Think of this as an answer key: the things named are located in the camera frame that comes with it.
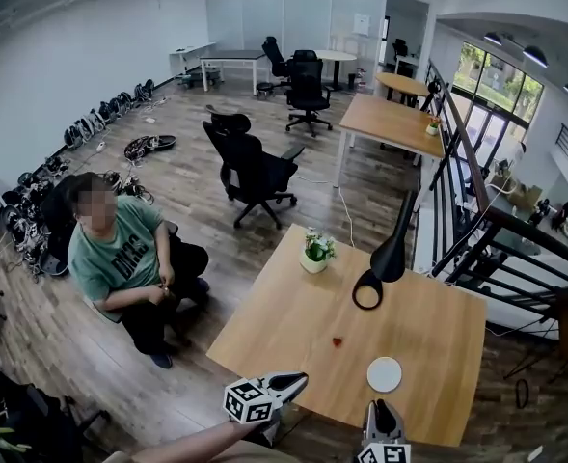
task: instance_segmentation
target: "black hair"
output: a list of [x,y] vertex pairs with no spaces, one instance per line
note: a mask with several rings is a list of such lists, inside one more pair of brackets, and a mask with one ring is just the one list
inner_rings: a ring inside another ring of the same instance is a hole
[[87,172],[74,177],[66,194],[69,208],[74,214],[80,214],[78,212],[78,203],[81,195],[94,190],[112,190],[112,187],[102,177],[93,172]]

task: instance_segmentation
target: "white flower pot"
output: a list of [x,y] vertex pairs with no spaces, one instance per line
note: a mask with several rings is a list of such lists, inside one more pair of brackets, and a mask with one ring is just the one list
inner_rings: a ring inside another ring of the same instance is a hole
[[320,271],[324,271],[324,269],[326,269],[326,266],[328,265],[327,259],[316,262],[315,260],[308,258],[307,254],[305,254],[305,249],[301,250],[301,257],[299,258],[299,260],[305,270],[311,274],[316,274]]

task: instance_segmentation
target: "potted plant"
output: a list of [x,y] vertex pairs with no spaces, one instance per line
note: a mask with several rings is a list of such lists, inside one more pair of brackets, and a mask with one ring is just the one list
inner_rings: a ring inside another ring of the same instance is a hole
[[328,265],[328,260],[335,257],[335,240],[325,237],[322,231],[313,228],[305,234],[305,246],[301,252],[301,265],[308,273],[319,273]]
[[429,117],[429,125],[425,129],[429,135],[436,135],[438,133],[438,127],[442,123],[442,119],[437,115],[431,115]]

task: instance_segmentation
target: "white disc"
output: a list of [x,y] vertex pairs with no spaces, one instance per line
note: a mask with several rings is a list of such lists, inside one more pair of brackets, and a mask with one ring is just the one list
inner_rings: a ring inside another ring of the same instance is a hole
[[367,369],[367,382],[378,393],[389,393],[401,382],[401,365],[391,357],[377,358]]

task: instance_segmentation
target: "person's hand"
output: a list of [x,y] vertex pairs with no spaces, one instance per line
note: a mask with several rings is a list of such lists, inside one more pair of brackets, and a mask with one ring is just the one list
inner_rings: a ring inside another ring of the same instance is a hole
[[159,305],[166,298],[166,290],[157,285],[146,286],[147,298],[151,304]]
[[159,278],[165,286],[170,286],[175,282],[175,270],[169,263],[159,264]]

